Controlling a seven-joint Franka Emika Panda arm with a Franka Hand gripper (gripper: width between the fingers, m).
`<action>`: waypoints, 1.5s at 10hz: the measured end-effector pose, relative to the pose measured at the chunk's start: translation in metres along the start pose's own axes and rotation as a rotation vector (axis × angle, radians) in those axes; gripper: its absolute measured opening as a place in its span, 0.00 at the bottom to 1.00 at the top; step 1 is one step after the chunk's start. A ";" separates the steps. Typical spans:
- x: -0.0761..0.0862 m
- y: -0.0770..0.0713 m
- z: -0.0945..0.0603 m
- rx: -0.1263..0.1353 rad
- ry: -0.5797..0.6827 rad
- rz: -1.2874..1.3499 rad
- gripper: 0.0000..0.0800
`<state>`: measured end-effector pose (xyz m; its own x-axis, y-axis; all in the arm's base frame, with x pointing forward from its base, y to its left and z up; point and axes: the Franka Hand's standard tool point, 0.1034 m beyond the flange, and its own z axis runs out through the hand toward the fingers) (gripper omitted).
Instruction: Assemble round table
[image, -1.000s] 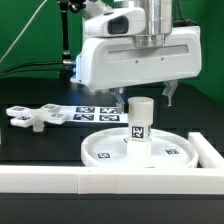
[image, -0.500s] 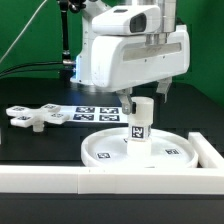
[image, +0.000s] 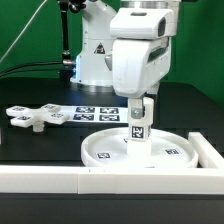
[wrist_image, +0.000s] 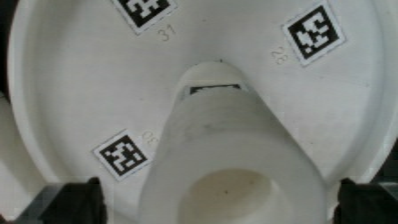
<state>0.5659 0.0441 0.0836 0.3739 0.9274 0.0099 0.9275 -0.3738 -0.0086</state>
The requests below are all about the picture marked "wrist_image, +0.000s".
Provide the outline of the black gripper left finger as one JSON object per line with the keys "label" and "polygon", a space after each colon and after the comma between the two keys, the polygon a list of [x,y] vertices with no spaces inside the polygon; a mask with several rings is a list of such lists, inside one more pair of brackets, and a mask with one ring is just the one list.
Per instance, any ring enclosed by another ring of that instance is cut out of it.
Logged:
{"label": "black gripper left finger", "polygon": [[17,224],[107,224],[100,178],[49,185],[17,218]]}

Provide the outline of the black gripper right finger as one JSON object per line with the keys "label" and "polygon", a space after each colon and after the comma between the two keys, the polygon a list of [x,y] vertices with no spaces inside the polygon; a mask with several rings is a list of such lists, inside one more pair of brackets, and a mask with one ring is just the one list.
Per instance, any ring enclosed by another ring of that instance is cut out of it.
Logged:
{"label": "black gripper right finger", "polygon": [[398,183],[342,180],[333,224],[398,224]]}

